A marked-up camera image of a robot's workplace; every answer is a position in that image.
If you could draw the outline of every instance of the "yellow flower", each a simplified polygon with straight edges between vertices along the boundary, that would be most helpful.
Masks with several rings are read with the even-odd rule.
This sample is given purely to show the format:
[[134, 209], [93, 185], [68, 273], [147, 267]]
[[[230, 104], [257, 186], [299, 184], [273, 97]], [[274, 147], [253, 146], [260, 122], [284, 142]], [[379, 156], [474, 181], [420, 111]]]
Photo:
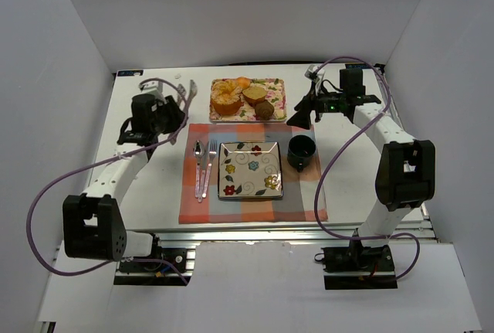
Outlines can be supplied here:
[[276, 186], [278, 186], [278, 176], [271, 175], [264, 179], [264, 186], [266, 188], [270, 188], [276, 190]]
[[227, 166], [226, 166], [226, 171], [227, 171], [228, 173], [233, 173], [233, 172], [235, 172], [235, 166], [234, 166], [234, 165], [227, 165]]

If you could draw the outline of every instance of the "fork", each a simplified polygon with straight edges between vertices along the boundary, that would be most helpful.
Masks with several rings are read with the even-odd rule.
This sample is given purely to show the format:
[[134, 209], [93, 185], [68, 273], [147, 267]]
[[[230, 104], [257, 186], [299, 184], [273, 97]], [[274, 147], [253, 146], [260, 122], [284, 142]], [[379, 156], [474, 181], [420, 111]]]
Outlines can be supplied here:
[[216, 140], [209, 141], [209, 162], [208, 170], [206, 171], [206, 178], [204, 180], [204, 188], [202, 189], [202, 196], [199, 196], [199, 202], [208, 194], [209, 177], [211, 176], [211, 167], [213, 166], [213, 161], [216, 158], [216, 151], [218, 150], [218, 142]]

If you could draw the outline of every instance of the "red flower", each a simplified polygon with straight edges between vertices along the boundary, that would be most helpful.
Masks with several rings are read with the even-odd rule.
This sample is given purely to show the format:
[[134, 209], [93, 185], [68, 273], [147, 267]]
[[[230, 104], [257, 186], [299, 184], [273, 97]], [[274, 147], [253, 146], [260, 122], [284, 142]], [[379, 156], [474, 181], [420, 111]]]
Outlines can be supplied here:
[[225, 192], [225, 195], [233, 195], [235, 194], [235, 185], [227, 186], [223, 189], [223, 191]]
[[258, 155], [261, 155], [262, 154], [262, 153], [260, 153], [261, 150], [262, 149], [258, 145], [256, 145], [254, 148], [252, 148], [252, 151], [259, 151], [259, 153], [253, 153], [256, 157]]

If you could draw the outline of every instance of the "brown ball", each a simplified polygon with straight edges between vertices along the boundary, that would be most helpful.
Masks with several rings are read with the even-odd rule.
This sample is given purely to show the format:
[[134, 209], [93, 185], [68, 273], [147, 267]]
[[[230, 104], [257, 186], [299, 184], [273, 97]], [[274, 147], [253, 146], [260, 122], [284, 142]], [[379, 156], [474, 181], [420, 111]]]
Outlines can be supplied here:
[[274, 114], [274, 112], [275, 112], [275, 107], [271, 105], [271, 103], [267, 100], [255, 106], [255, 114], [263, 120], [270, 119], [270, 117]]

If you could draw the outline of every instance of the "wall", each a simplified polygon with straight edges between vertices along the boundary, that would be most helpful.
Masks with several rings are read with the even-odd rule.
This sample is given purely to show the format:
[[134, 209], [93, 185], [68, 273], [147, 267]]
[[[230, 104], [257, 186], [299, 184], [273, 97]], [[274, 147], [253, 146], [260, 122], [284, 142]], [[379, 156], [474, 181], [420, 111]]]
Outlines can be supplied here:
[[437, 234], [453, 242], [482, 327], [492, 295], [494, 0], [422, 0], [387, 65], [405, 127], [437, 148]]
[[112, 70], [352, 54], [386, 62], [420, 0], [72, 0]]
[[[0, 331], [31, 332], [48, 273], [25, 238], [35, 194], [92, 160], [111, 74], [70, 0], [0, 0]], [[62, 201], [84, 177], [42, 200], [34, 234], [50, 260], [62, 236]]]

